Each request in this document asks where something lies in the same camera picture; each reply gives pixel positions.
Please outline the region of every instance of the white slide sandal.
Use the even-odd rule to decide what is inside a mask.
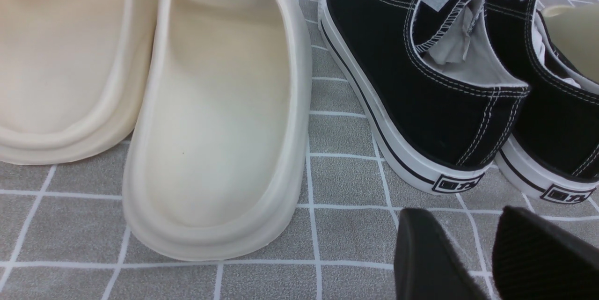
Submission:
[[[123,182],[135,236],[229,259],[291,221],[306,157],[312,51],[296,0],[159,0]]]
[[[158,0],[0,0],[0,160],[101,153],[135,125]]]

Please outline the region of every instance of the grid pattern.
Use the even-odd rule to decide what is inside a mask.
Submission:
[[[128,140],[77,163],[0,164],[0,298],[393,299],[395,232],[406,207],[437,217],[492,299],[490,253],[505,205],[527,207],[599,247],[597,195],[575,206],[530,200],[496,167],[464,195],[429,196],[400,180],[324,48],[316,0],[298,2],[313,44],[310,139],[299,204],[278,239],[223,262],[179,262],[147,249],[122,216]]]

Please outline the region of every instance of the black canvas sneaker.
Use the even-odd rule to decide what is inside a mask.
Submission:
[[[497,165],[526,195],[561,204],[586,200],[599,181],[599,85],[551,43],[537,0],[487,0],[498,57],[531,93]]]
[[[325,44],[391,168],[442,195],[481,180],[528,85],[486,35],[483,0],[319,0]]]

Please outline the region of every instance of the heel logo patch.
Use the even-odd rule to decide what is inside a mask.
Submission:
[[[475,187],[481,181],[483,176],[485,176],[485,173],[481,176],[468,179],[441,175],[432,187],[432,191],[438,193],[460,193],[468,191]]]
[[[578,204],[584,202],[595,190],[576,191],[554,184],[541,195],[541,199],[559,204]]]

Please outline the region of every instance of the gray checkered cloth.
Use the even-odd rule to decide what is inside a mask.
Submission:
[[[393,299],[398,212],[426,208],[482,289],[497,298],[491,249],[505,205],[523,206],[599,246],[599,200],[526,198],[491,168],[464,195],[426,195],[394,174],[364,112],[324,48],[316,0],[298,0],[312,35],[310,142],[291,224],[267,247],[189,263],[144,247],[123,218],[129,142],[58,166],[0,165],[0,299]],[[599,0],[541,0],[580,6]]]

